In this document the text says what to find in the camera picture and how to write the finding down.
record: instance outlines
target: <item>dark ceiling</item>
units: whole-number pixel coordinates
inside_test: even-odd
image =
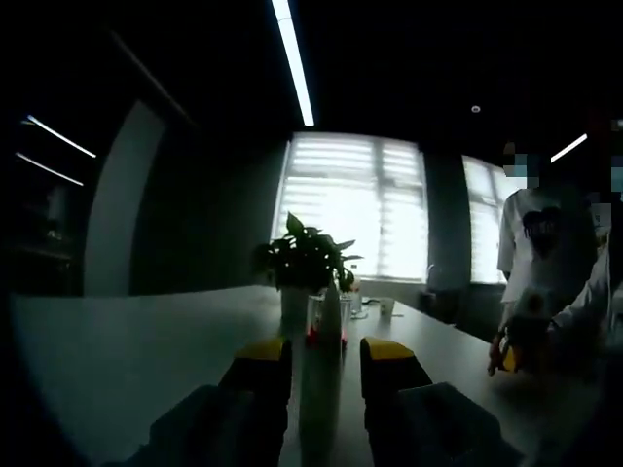
[[[317,0],[290,0],[290,9],[316,130],[396,137],[431,152],[455,150],[499,163],[507,138],[542,154],[566,146],[586,130],[595,91],[620,102],[610,72],[620,52],[616,15],[609,11],[353,8]],[[92,50],[65,29],[69,47],[82,48],[65,57],[74,64],[56,73],[55,86],[69,75],[79,82],[101,75],[114,85],[108,89],[128,92],[120,77],[130,76],[131,66],[106,36],[106,24],[208,137],[242,140],[303,129],[270,0],[180,0],[151,4],[136,15],[124,6],[83,23],[108,49]],[[81,60],[98,64],[85,71]],[[146,81],[136,85],[148,87]],[[96,93],[92,111],[114,107],[110,90]],[[74,100],[82,107],[89,101]],[[482,111],[473,114],[472,105]],[[118,117],[112,121],[116,126]],[[84,131],[92,132],[94,123]]]

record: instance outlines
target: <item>graphic print t-shirt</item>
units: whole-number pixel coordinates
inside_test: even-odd
[[[595,259],[592,218],[573,187],[519,190],[504,203],[497,261],[499,270],[511,271],[504,303],[529,286],[573,299]]]

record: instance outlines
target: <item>plastic bottle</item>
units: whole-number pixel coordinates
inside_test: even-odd
[[[357,275],[357,265],[350,267],[354,280],[350,285],[350,313],[356,314],[361,312],[361,280]]]

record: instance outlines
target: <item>ceiling light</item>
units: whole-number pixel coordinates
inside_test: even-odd
[[[74,148],[76,148],[79,151],[82,151],[83,153],[91,156],[92,158],[96,158],[96,155],[94,153],[92,153],[91,151],[87,151],[85,148],[83,148],[82,146],[77,145],[76,143],[74,143],[73,141],[65,138],[62,134],[60,134],[57,131],[54,131],[53,129],[51,129],[49,126],[39,122],[37,119],[35,119],[32,115],[29,115],[28,117],[26,117],[30,122],[32,122],[33,124],[40,126],[42,129],[44,129],[45,131],[47,131],[48,133],[53,134],[54,136],[56,136],[58,139],[62,139],[65,143],[69,144],[70,146],[73,146]]]
[[[292,22],[288,2],[287,0],[273,0],[273,8],[275,9],[275,16],[279,24],[283,47],[285,47],[285,53],[288,57],[288,64],[290,65],[290,73],[292,73],[292,79],[294,80],[296,95],[299,99],[299,107],[301,108],[301,114],[303,115],[303,123],[305,126],[313,126],[310,95],[308,94],[308,86],[305,82],[303,62],[301,61],[301,55],[299,54],[299,46],[296,41],[294,23]]]
[[[577,138],[575,141],[573,141],[571,144],[569,144],[568,146],[566,146],[565,149],[563,149],[562,151],[559,151],[558,153],[556,153],[554,156],[552,156],[552,160],[551,162],[555,162],[558,159],[560,159],[562,156],[564,156],[566,153],[568,153],[571,149],[575,148],[576,146],[578,146],[579,144],[583,143],[584,141],[586,141],[586,139],[588,138],[588,136],[586,136],[586,133],[584,133],[582,136],[580,136],[579,138]]]
[[[79,182],[78,180],[74,180],[73,178],[69,178],[67,175],[63,175],[62,173],[58,173],[55,170],[52,170],[49,167],[45,167],[42,163],[38,163],[36,161],[34,161],[33,159],[27,158],[24,154],[22,153],[16,153],[16,156],[18,156],[20,159],[24,159],[27,162],[32,163],[33,165],[36,165],[40,168],[43,168],[44,170],[49,171],[50,173],[53,173],[54,175],[60,177],[60,178],[64,178],[65,180],[68,180],[72,183],[75,183],[76,185],[80,185],[81,187],[84,186],[84,184],[82,182]]]

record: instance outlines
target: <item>horizontal blinds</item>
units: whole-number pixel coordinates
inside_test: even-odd
[[[507,177],[502,168],[469,157],[463,157],[463,167],[471,219],[471,280],[504,283],[506,279],[497,270],[502,208],[521,187],[522,180]]]
[[[382,145],[382,243],[379,274],[425,281],[428,215],[422,155],[413,144]]]
[[[423,279],[427,211],[415,145],[364,136],[299,133],[291,144],[273,237],[287,213],[338,242],[365,277]]]

